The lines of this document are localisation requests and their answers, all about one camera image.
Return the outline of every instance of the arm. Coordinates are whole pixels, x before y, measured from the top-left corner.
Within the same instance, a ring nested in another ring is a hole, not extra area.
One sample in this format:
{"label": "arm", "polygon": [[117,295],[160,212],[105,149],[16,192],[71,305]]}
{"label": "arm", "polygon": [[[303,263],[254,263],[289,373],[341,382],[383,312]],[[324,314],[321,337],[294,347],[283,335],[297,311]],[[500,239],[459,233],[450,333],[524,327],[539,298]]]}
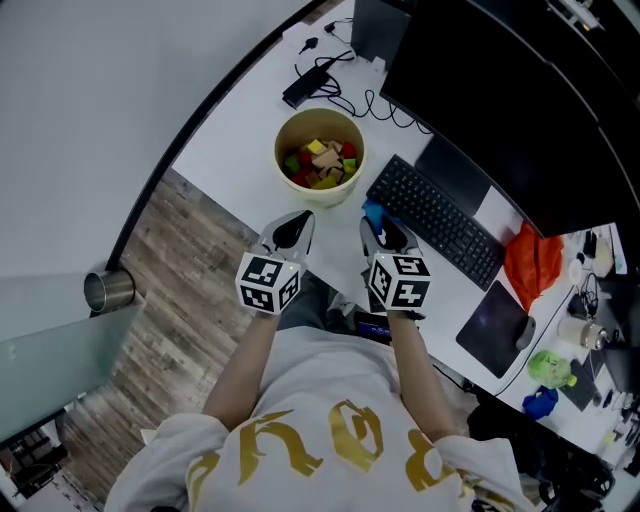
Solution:
{"label": "arm", "polygon": [[418,328],[402,311],[389,311],[388,318],[407,411],[432,442],[454,435],[451,409]]}
{"label": "arm", "polygon": [[263,313],[254,317],[207,398],[203,414],[217,418],[229,431],[253,412],[279,320]]}

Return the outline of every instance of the black keyboard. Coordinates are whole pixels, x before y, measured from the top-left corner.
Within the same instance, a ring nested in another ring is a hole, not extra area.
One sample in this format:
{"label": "black keyboard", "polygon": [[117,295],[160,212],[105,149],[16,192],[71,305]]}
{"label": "black keyboard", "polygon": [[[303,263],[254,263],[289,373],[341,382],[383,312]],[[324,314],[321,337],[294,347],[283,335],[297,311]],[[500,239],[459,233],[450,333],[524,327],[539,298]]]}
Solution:
{"label": "black keyboard", "polygon": [[394,155],[367,196],[480,288],[489,289],[504,263],[504,247],[411,165]]}

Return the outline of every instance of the green toy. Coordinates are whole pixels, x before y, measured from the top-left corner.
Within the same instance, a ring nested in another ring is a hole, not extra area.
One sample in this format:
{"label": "green toy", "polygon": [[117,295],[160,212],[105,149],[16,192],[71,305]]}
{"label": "green toy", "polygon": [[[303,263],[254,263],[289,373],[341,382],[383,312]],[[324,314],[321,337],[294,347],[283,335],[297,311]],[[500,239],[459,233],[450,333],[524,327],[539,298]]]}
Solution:
{"label": "green toy", "polygon": [[569,361],[550,350],[541,350],[527,365],[531,378],[548,389],[575,386],[578,379],[571,375]]}
{"label": "green toy", "polygon": [[289,171],[289,174],[295,174],[300,170],[300,162],[298,162],[298,155],[288,156],[284,161],[284,166]]}

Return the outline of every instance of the monitor stand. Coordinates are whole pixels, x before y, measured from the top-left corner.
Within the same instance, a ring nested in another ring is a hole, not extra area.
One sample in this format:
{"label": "monitor stand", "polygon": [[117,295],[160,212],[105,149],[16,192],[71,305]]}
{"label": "monitor stand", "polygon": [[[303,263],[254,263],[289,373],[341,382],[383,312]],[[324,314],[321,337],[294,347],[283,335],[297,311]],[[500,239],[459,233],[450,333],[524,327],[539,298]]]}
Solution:
{"label": "monitor stand", "polygon": [[416,170],[446,192],[469,216],[489,192],[489,178],[463,153],[434,134],[415,163]]}

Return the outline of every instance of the white desk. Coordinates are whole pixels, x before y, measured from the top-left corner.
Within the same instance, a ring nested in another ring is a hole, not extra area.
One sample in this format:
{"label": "white desk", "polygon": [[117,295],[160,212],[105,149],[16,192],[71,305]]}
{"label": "white desk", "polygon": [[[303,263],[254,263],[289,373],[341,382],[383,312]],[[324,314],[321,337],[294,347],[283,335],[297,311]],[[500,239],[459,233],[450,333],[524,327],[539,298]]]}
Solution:
{"label": "white desk", "polygon": [[[336,290],[361,306],[368,307],[364,282],[360,276],[360,272],[366,268],[366,262],[358,231],[365,193],[394,153],[408,162],[414,162],[430,136],[422,134],[415,125],[400,129],[391,121],[381,122],[371,116],[357,120],[368,145],[367,166],[348,199],[330,209],[314,208],[293,193],[275,175],[273,160],[276,134],[294,113],[281,99],[282,91],[297,78],[294,63],[298,62],[304,72],[313,64],[315,57],[336,56],[344,52],[345,47],[326,35],[322,27],[352,13],[353,0],[347,0],[312,27],[298,25],[285,34],[284,40],[270,50],[213,110],[183,150],[174,168],[257,232],[285,213],[311,208],[316,215],[316,231],[307,260],[309,269]],[[339,24],[337,27],[336,31],[345,30],[339,32],[343,38],[349,37],[348,25]],[[320,38],[318,47],[298,57],[304,40],[312,35]],[[356,106],[358,112],[366,108],[364,91],[370,88],[377,93],[384,81],[384,76],[376,72],[373,65],[360,58],[355,62],[335,63],[331,74],[340,82],[343,96]],[[307,101],[301,108],[316,106],[332,107],[328,101],[316,99]],[[374,110],[378,115],[387,113],[388,108],[386,101],[376,98]],[[404,123],[405,119],[409,118],[398,114],[399,122]],[[476,219],[503,242],[519,231],[521,223],[520,216],[493,189]],[[421,243],[421,249],[428,259],[434,279],[425,308],[428,316],[420,323],[429,352],[470,381],[495,394],[513,378],[531,350],[524,350],[510,371],[502,379],[497,379],[461,348],[455,341],[456,335],[471,317],[484,293],[426,243]],[[515,296],[504,270],[500,271],[497,279]],[[534,340],[558,310],[569,289],[569,283],[562,276],[544,292],[542,298],[534,302],[531,314],[538,325]],[[556,350],[562,344],[555,336],[560,317],[558,314],[536,350]],[[584,359],[586,351],[583,352],[576,356]],[[525,370],[500,398],[520,410],[523,398],[537,388],[538,384],[528,377]],[[589,414],[589,421],[598,419],[598,428],[584,428],[584,424],[581,425],[585,414]],[[561,395],[548,425],[578,446],[596,452],[606,430],[615,424],[616,418],[613,416],[617,417],[617,414],[601,414],[600,411],[591,414],[588,409],[580,415],[573,404]]]}

